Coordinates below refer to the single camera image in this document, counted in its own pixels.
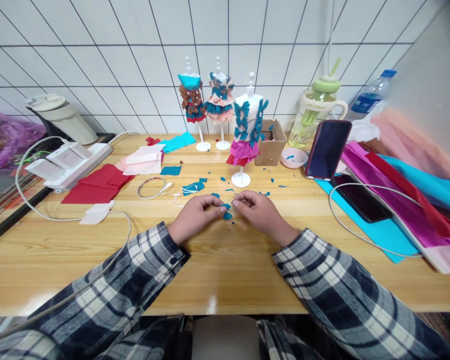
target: blue bottle cap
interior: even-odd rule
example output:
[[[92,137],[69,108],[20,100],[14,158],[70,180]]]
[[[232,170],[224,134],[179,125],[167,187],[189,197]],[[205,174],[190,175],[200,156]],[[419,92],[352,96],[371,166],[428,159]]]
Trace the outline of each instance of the blue bottle cap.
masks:
[[[395,74],[397,73],[397,70],[383,70],[383,72],[381,73],[381,77],[384,78],[393,78],[395,76]]]

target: wooden table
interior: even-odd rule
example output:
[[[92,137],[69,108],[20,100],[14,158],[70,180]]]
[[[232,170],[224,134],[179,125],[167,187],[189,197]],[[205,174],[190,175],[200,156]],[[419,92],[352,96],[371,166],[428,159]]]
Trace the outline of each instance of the wooden table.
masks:
[[[146,144],[147,136],[121,137],[103,164],[114,164],[133,153]],[[171,139],[173,135],[158,137]],[[228,183],[237,169],[225,163],[228,151],[216,150],[216,137],[205,136],[212,144],[209,152],[198,152],[191,145],[165,155],[164,165],[178,165],[183,161],[180,176],[166,176],[174,183],[168,194],[151,200],[139,199],[137,188],[148,175],[136,176],[120,191],[113,209],[132,217],[133,234],[160,221],[169,224],[180,212],[173,205],[171,194],[181,186],[198,181],[199,177],[208,178],[201,194],[218,193],[224,202],[232,201],[233,192],[225,189],[240,191]],[[450,275],[436,273],[419,258],[394,265],[383,252],[351,235],[333,218],[327,195],[314,181],[305,179],[301,169],[291,170],[281,163],[278,166],[252,163],[245,171],[251,177],[247,189],[270,191],[270,199],[290,224],[299,229],[308,227],[353,255],[412,310],[450,312]],[[142,189],[142,195],[156,193],[157,187],[162,186],[159,183],[149,183],[150,187]],[[70,219],[82,217],[91,207],[60,204],[63,197],[52,193],[38,208],[52,217]],[[307,312],[275,267],[271,254],[279,250],[277,244],[254,230],[233,208],[231,213],[235,224],[216,221],[185,243],[191,259],[146,311],[147,315]],[[363,235],[341,210],[338,213],[347,226]],[[127,221],[120,214],[110,214],[98,225],[79,225],[49,221],[31,211],[0,238],[0,316],[29,315],[119,249],[126,234]]]

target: bottle handle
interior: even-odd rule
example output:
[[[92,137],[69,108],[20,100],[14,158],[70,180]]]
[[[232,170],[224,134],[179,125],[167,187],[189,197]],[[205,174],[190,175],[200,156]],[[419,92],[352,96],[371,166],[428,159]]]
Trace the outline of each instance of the bottle handle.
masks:
[[[347,113],[349,112],[348,104],[345,101],[338,100],[335,106],[339,106],[343,109],[341,115],[338,117],[338,120],[343,120],[347,116]]]

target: paper dress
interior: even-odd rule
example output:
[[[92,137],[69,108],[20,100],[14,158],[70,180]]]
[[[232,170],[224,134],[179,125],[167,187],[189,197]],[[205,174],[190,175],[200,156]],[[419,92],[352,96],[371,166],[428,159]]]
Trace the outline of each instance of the paper dress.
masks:
[[[202,80],[200,77],[178,75],[180,79],[180,95],[183,98],[181,108],[186,110],[186,121],[189,123],[200,122],[205,119],[205,105],[202,101],[200,89]]]
[[[234,118],[234,97],[232,89],[234,83],[230,77],[226,77],[225,81],[220,81],[210,73],[211,96],[205,103],[206,114],[213,120],[214,124],[228,123]]]
[[[230,156],[226,163],[230,165],[245,166],[259,154],[259,140],[265,140],[262,134],[262,120],[264,110],[269,101],[263,99],[258,104],[245,101],[240,107],[233,103],[236,114],[235,138],[230,148]]]

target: green bottle lid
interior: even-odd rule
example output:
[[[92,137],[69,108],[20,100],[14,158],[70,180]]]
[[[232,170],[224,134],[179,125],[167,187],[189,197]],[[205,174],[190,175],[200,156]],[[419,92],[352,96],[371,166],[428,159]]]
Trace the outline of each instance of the green bottle lid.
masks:
[[[342,84],[337,80],[336,76],[322,76],[311,84],[313,91],[319,93],[336,93]]]

